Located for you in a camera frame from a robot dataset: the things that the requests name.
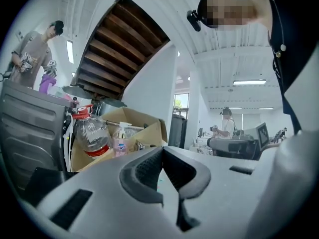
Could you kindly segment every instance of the window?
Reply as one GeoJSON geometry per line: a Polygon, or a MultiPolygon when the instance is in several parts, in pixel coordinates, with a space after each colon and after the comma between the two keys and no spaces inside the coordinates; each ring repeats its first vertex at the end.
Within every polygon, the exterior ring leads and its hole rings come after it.
{"type": "Polygon", "coordinates": [[[188,119],[189,93],[174,95],[173,114],[188,119]]]}
{"type": "Polygon", "coordinates": [[[174,96],[174,108],[188,108],[189,93],[174,96]]]}

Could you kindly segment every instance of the gray t-shirt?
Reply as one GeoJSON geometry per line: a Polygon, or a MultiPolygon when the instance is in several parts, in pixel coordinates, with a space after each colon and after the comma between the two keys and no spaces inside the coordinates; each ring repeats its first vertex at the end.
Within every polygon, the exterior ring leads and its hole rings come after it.
{"type": "Polygon", "coordinates": [[[13,52],[17,53],[20,58],[25,52],[28,53],[32,57],[33,68],[28,72],[20,73],[17,67],[14,66],[10,80],[33,88],[40,66],[46,67],[49,61],[52,60],[52,54],[48,44],[42,41],[40,33],[32,31],[25,36],[13,52]]]}

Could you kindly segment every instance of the ceiling light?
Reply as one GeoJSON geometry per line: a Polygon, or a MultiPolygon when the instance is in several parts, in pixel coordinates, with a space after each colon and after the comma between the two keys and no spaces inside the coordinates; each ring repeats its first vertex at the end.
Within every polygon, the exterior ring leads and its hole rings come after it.
{"type": "Polygon", "coordinates": [[[72,41],[66,41],[66,48],[68,50],[68,56],[70,63],[74,64],[73,59],[73,42],[72,41]]]}
{"type": "Polygon", "coordinates": [[[266,80],[234,81],[233,85],[263,85],[266,80]]]}

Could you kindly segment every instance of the pink bottle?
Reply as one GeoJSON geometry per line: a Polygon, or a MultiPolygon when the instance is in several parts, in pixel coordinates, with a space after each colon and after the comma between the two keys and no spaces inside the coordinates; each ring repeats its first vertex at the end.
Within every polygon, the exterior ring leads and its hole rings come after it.
{"type": "Polygon", "coordinates": [[[120,122],[121,130],[118,132],[117,137],[113,139],[114,157],[124,156],[128,154],[128,140],[125,139],[125,128],[132,124],[120,122]]]}

